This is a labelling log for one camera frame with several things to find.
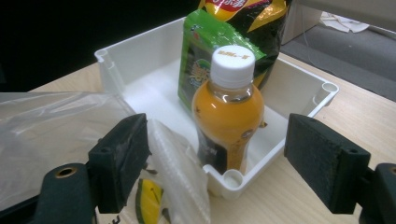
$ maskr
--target white plastic tray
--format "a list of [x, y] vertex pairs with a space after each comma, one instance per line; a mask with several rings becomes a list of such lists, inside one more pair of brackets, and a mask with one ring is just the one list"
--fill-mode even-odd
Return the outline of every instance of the white plastic tray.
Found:
[[[198, 137], [190, 112], [177, 96], [184, 19], [170, 22], [95, 52], [104, 89], [123, 96], [148, 119], [158, 119], [185, 136], [195, 149]], [[262, 89], [268, 126], [253, 136], [247, 153], [247, 172], [231, 170], [220, 175], [204, 166], [209, 190], [235, 199], [278, 155], [285, 145], [290, 113], [314, 117], [330, 103], [338, 87], [278, 58]]]

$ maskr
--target table surface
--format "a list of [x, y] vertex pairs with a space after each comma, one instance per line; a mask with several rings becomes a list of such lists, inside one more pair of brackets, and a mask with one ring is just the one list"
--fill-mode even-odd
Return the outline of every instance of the table surface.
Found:
[[[372, 154], [370, 167], [396, 163], [396, 103], [329, 75], [285, 54], [279, 57], [338, 85], [340, 91], [315, 119]], [[94, 63], [32, 91], [102, 91], [99, 65]], [[212, 223], [359, 223], [353, 215], [334, 215], [279, 156], [234, 201], [210, 196]]]

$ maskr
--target plastic bottle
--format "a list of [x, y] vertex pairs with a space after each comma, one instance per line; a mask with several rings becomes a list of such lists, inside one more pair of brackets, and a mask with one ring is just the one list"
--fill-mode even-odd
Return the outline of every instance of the plastic bottle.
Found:
[[239, 46], [213, 53], [210, 78], [194, 94], [198, 157], [219, 173], [246, 168], [248, 141], [262, 122], [263, 99], [252, 84], [255, 58]]

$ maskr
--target gripper pad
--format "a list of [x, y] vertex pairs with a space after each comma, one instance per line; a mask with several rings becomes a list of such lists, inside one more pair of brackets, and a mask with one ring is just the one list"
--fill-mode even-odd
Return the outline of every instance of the gripper pad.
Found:
[[369, 152], [316, 119], [290, 114], [284, 153], [332, 213], [353, 214], [353, 191]]

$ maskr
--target clear plastic wrap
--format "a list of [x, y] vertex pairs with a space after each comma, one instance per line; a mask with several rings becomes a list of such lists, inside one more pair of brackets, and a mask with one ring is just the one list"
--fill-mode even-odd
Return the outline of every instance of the clear plastic wrap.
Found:
[[105, 223], [210, 223], [207, 176], [186, 138], [155, 119], [148, 121], [152, 156], [119, 214], [98, 214]]
[[118, 95], [87, 92], [0, 94], [0, 211], [36, 196], [44, 175], [88, 151], [134, 114]]

